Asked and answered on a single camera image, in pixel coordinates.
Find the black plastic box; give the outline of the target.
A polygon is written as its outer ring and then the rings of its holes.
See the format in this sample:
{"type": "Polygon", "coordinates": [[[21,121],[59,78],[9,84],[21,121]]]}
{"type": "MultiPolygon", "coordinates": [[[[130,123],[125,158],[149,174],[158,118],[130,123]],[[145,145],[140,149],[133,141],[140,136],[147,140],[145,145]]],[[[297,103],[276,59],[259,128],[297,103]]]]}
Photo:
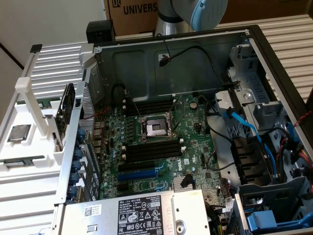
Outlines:
{"type": "Polygon", "coordinates": [[[112,20],[89,22],[86,29],[89,44],[101,45],[115,41],[115,32],[112,20]]]}

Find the blue disk bay latch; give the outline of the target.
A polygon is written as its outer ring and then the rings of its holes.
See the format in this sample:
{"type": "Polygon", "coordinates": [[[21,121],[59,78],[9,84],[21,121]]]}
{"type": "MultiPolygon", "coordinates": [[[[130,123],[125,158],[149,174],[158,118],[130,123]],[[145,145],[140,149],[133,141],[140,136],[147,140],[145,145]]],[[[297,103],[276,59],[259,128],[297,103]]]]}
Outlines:
{"type": "Polygon", "coordinates": [[[253,212],[247,218],[247,223],[249,230],[253,234],[276,233],[309,228],[313,225],[313,212],[305,215],[302,219],[277,223],[271,210],[257,211],[253,212]]]}

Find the silver rear port stack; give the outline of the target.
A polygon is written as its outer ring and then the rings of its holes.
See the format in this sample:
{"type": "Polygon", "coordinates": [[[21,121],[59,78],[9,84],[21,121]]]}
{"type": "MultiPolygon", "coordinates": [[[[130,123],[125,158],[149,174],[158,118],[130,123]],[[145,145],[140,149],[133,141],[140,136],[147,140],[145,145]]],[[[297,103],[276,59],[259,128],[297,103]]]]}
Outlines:
{"type": "Polygon", "coordinates": [[[105,137],[103,132],[104,123],[99,121],[95,123],[94,131],[93,131],[93,147],[97,159],[100,159],[104,153],[105,147],[105,137]]]}

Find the open Dell PC case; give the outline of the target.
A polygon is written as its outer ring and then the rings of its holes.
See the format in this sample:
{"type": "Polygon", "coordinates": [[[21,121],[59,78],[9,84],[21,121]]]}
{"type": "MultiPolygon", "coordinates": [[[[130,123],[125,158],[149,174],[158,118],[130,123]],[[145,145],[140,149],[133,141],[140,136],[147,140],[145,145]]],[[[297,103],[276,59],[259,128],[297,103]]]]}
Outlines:
{"type": "Polygon", "coordinates": [[[221,175],[232,187],[223,208],[215,208],[204,199],[210,235],[235,235],[228,223],[240,182],[231,152],[234,137],[256,137],[271,166],[272,182],[283,184],[306,177],[313,193],[313,104],[307,105],[257,26],[187,33],[175,36],[158,35],[152,39],[107,42],[90,45],[96,62],[83,71],[83,80],[75,88],[67,143],[63,144],[57,194],[56,215],[51,230],[59,235],[65,207],[102,200],[100,162],[93,147],[93,131],[97,114],[107,107],[127,103],[126,91],[134,102],[185,95],[203,96],[209,103],[207,128],[212,132],[218,153],[221,175]],[[253,117],[255,105],[242,104],[235,91],[238,82],[231,81],[227,69],[232,65],[230,51],[241,44],[253,47],[262,65],[261,81],[270,102],[281,101],[286,110],[283,128],[258,131],[253,117]],[[83,142],[76,140],[77,129],[86,131],[83,142]],[[71,163],[75,148],[83,157],[76,197],[67,198],[71,163]]]}

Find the silver CPU socket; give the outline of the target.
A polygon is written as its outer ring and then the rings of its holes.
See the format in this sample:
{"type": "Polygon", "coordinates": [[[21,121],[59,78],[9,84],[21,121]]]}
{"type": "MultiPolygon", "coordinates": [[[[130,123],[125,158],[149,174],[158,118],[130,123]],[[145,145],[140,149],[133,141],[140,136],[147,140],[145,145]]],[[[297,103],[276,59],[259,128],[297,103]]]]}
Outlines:
{"type": "Polygon", "coordinates": [[[143,142],[172,140],[177,137],[174,133],[172,124],[172,112],[157,113],[147,116],[141,116],[138,119],[140,123],[140,132],[137,134],[143,142]]]}

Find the green RAM stick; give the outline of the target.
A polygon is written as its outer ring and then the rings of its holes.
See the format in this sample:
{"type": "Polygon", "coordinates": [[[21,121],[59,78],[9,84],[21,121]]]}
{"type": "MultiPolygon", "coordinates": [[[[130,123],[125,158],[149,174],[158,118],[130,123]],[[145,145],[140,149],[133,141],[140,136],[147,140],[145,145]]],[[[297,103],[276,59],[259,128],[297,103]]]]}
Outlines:
{"type": "Polygon", "coordinates": [[[51,98],[40,98],[37,99],[38,105],[40,109],[49,109],[52,108],[51,102],[60,101],[59,97],[51,97],[51,98]]]}
{"type": "Polygon", "coordinates": [[[33,160],[32,159],[9,159],[4,160],[4,164],[7,168],[17,168],[17,167],[25,167],[25,166],[33,166],[33,160]]]}

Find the black graphics card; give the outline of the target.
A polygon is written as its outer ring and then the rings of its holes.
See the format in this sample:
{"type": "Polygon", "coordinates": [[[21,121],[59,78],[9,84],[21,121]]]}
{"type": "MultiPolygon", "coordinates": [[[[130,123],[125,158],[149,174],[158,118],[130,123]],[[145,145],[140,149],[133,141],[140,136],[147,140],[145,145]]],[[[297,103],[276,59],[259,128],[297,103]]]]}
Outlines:
{"type": "Polygon", "coordinates": [[[74,106],[75,88],[73,83],[68,83],[64,90],[61,102],[55,116],[56,131],[53,132],[54,142],[57,151],[63,150],[63,139],[66,128],[70,123],[70,117],[74,106]]]}

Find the blue expansion slot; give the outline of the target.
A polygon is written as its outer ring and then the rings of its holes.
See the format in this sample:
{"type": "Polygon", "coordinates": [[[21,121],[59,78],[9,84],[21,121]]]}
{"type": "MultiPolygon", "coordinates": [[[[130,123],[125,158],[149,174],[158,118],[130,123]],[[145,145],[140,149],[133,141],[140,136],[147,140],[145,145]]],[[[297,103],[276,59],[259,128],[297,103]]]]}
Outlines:
{"type": "Polygon", "coordinates": [[[138,180],[138,179],[146,179],[146,178],[156,178],[158,177],[158,170],[144,170],[138,172],[130,172],[119,174],[117,176],[118,181],[131,181],[131,180],[138,180]]]}

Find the white corner bracket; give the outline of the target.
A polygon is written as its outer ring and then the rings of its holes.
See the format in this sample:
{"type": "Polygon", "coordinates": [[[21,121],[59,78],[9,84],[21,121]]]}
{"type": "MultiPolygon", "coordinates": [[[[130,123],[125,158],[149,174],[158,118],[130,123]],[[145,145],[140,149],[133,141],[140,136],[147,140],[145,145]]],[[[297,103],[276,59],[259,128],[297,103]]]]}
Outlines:
{"type": "Polygon", "coordinates": [[[81,71],[86,70],[92,64],[96,62],[95,52],[92,53],[81,53],[79,55],[79,62],[81,65],[81,71]]]}

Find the green Dell motherboard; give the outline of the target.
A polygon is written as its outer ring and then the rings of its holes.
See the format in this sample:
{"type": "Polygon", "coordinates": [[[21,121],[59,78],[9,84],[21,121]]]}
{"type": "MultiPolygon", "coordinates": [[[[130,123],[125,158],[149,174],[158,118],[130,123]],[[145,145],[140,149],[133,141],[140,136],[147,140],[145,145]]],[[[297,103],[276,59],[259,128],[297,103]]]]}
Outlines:
{"type": "Polygon", "coordinates": [[[104,153],[100,162],[100,199],[160,192],[173,189],[173,180],[191,174],[195,181],[196,189],[203,193],[205,201],[219,209],[225,205],[225,199],[231,196],[232,187],[221,175],[223,165],[218,164],[218,153],[212,139],[212,132],[207,128],[206,115],[209,113],[210,103],[203,96],[185,95],[173,98],[169,111],[172,112],[174,133],[181,144],[182,156],[172,157],[155,162],[158,177],[131,181],[118,181],[119,174],[138,172],[118,172],[118,166],[129,164],[126,162],[124,145],[137,145],[143,142],[137,134],[140,132],[139,116],[125,115],[122,106],[107,107],[98,112],[96,122],[103,122],[105,137],[104,153]],[[196,102],[198,108],[190,109],[190,103],[196,102]],[[118,192],[116,185],[127,183],[129,191],[118,192]]]}

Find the grey metal drive cage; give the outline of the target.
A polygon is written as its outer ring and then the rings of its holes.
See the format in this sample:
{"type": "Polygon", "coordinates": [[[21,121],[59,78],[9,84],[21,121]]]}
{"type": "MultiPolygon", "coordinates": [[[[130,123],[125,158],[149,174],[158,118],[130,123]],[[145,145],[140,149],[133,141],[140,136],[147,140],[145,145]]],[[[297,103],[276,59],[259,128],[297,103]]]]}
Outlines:
{"type": "Polygon", "coordinates": [[[227,69],[227,75],[231,81],[239,83],[235,86],[239,102],[253,105],[270,102],[261,81],[263,67],[253,47],[249,44],[237,45],[231,49],[229,57],[232,65],[227,69]]]}

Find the long black expansion slot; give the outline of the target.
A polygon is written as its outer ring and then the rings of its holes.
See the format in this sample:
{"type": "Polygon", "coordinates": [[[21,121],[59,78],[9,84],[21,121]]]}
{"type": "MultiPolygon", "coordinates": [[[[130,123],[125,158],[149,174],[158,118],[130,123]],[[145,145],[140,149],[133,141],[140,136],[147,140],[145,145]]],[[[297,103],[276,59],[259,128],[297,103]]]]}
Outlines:
{"type": "Polygon", "coordinates": [[[146,170],[155,168],[155,166],[156,165],[154,161],[143,161],[138,163],[122,164],[118,166],[118,172],[146,170]]]}

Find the silver finned heat sink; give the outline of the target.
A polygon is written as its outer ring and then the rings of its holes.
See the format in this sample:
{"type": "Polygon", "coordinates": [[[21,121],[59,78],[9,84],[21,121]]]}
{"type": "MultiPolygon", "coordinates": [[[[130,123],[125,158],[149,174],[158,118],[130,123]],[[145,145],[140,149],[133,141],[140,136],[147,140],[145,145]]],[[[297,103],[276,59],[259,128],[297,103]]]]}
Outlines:
{"type": "Polygon", "coordinates": [[[193,176],[191,174],[186,174],[185,176],[174,178],[173,189],[174,192],[195,190],[196,185],[193,176]]]}

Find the grey disk bay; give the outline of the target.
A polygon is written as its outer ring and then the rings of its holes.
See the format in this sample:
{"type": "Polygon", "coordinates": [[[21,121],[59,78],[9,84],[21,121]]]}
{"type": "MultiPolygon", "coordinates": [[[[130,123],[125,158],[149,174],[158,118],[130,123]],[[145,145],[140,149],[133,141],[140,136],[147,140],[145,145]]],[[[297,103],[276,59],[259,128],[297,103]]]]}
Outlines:
{"type": "Polygon", "coordinates": [[[309,228],[253,234],[249,230],[247,218],[253,212],[273,212],[277,223],[302,219],[313,212],[313,193],[306,177],[298,177],[283,184],[240,186],[235,195],[228,227],[235,235],[313,235],[313,225],[309,228]]]}

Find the grey plastic bracket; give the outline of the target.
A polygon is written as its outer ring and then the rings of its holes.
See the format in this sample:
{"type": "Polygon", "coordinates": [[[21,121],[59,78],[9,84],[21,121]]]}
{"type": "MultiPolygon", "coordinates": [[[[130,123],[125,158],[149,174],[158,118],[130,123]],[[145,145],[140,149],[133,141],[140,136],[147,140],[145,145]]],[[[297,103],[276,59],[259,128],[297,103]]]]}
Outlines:
{"type": "Polygon", "coordinates": [[[258,131],[266,131],[285,124],[286,110],[281,101],[257,103],[253,110],[258,131]]]}

